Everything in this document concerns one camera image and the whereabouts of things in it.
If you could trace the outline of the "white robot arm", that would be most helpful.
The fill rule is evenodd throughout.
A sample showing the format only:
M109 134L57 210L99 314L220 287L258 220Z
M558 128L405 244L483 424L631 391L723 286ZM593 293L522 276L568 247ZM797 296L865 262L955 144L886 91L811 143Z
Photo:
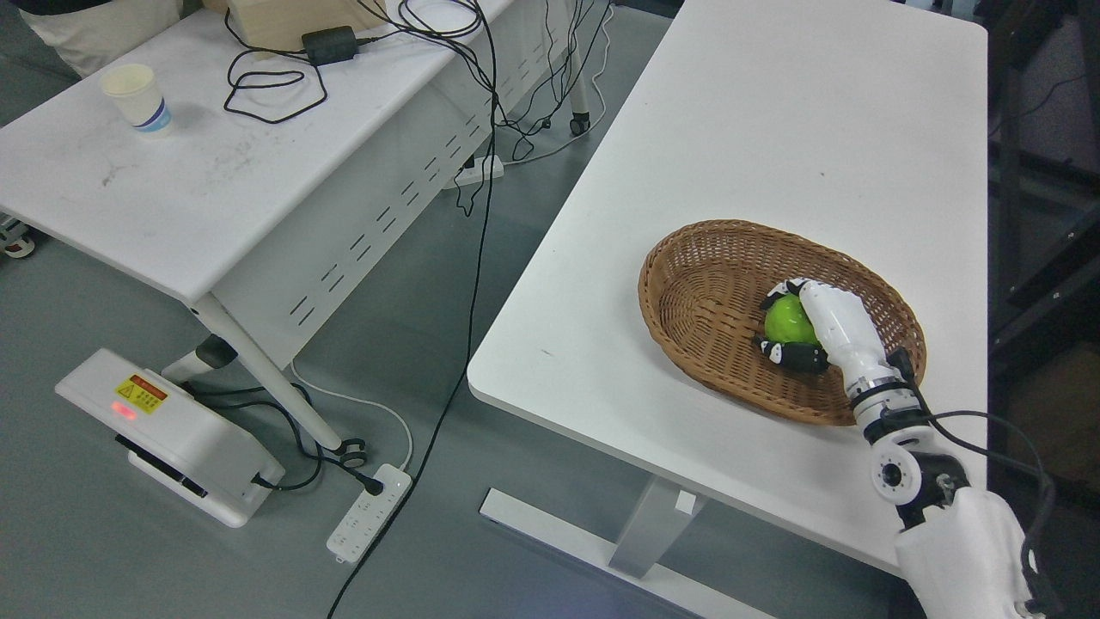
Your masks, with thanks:
M1049 618L1060 611L1028 532L978 488L952 435L880 352L842 362L853 414L872 449L870 482L902 520L897 564L927 618Z

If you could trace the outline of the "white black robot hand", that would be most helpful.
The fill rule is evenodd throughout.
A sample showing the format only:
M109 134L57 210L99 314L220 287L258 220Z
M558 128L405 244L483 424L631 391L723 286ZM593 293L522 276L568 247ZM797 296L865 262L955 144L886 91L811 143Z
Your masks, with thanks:
M767 360L793 371L820 373L829 365L840 368L842 388L853 405L901 387L902 377L887 361L883 341L864 307L864 299L817 279L783 279L766 295L760 310L766 314L783 295L800 297L820 345L779 344L757 336L754 343Z

